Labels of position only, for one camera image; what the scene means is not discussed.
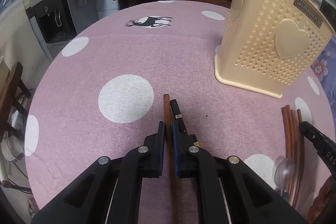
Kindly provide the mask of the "pink polka dot tablecloth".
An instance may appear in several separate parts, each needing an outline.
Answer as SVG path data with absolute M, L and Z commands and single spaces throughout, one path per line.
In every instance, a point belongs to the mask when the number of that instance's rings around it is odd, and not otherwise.
M 271 188 L 286 157 L 281 109 L 334 139 L 327 95 L 305 69 L 280 99 L 221 84 L 214 57 L 230 12 L 190 1 L 158 1 L 99 20 L 52 61 L 31 103 L 26 168 L 40 212 L 102 156 L 141 146 L 177 100 L 188 133 L 211 155 L 239 157 Z

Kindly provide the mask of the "water dispenser machine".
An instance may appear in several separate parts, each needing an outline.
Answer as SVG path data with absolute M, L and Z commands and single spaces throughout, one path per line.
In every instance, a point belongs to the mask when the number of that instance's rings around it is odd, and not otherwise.
M 67 42 L 98 21 L 96 0 L 30 0 L 46 44 Z

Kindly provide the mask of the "beige plastic utensil holder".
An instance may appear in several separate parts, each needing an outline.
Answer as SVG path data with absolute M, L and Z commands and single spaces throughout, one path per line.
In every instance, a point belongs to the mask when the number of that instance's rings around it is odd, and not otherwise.
M 320 55 L 334 29 L 310 0 L 232 0 L 215 77 L 281 98 Z

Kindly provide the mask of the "wooden stool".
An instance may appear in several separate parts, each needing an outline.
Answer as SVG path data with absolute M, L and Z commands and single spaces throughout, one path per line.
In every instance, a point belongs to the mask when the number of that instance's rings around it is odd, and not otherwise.
M 15 94 L 18 89 L 21 90 L 21 92 L 27 97 L 27 99 L 31 98 L 31 92 L 21 80 L 22 72 L 22 64 L 20 62 L 16 62 L 10 71 L 9 78 L 1 95 L 1 139 L 3 138 L 4 132 L 7 131 L 8 133 L 14 135 L 17 139 L 21 141 L 25 140 L 25 124 L 29 111 L 25 109 L 22 104 L 19 103 L 18 99 L 15 98 Z M 12 107 L 18 110 L 18 112 L 23 116 L 24 125 L 22 130 L 15 129 L 8 122 Z

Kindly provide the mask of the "purple floral cloth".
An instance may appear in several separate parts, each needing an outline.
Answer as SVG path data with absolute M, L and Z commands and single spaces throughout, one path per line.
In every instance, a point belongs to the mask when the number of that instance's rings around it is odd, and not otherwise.
M 311 65 L 329 100 L 332 112 L 335 112 L 336 87 L 336 40 L 333 35 L 325 49 Z

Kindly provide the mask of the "brown wooden chopstick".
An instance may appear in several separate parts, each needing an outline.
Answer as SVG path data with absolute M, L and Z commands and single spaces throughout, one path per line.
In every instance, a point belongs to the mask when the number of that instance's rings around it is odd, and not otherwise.
M 304 136 L 301 135 L 299 131 L 299 124 L 303 122 L 302 113 L 300 109 L 296 110 L 296 114 L 292 114 L 294 118 L 294 129 L 295 129 L 295 159 L 296 159 L 296 170 L 294 175 L 294 189 L 293 189 L 293 207 L 298 208 L 299 193 L 303 184 L 304 166 L 305 166 L 305 141 Z
M 291 176 L 291 181 L 289 184 L 289 194 L 290 196 L 293 195 L 293 190 L 295 186 L 295 178 L 297 174 L 297 137 L 296 137 L 296 131 L 295 131 L 295 122 L 293 118 L 293 113 L 291 111 L 291 108 L 289 105 L 285 106 L 286 108 L 286 114 L 288 117 L 288 124 L 289 124 L 289 150 L 290 150 L 290 156 L 293 160 L 293 175 Z
M 286 153 L 286 157 L 291 157 L 290 122 L 289 122 L 286 107 L 281 108 L 281 113 L 282 113 L 282 119 L 284 123 L 284 132 L 285 132 L 285 153 Z
M 163 117 L 165 122 L 165 138 L 167 144 L 167 165 L 170 186 L 170 200 L 171 200 L 171 218 L 172 223 L 178 223 L 178 207 L 177 207 L 177 192 L 174 169 L 174 151 L 173 139 L 171 134 L 171 110 L 170 110 L 170 96 L 163 95 Z

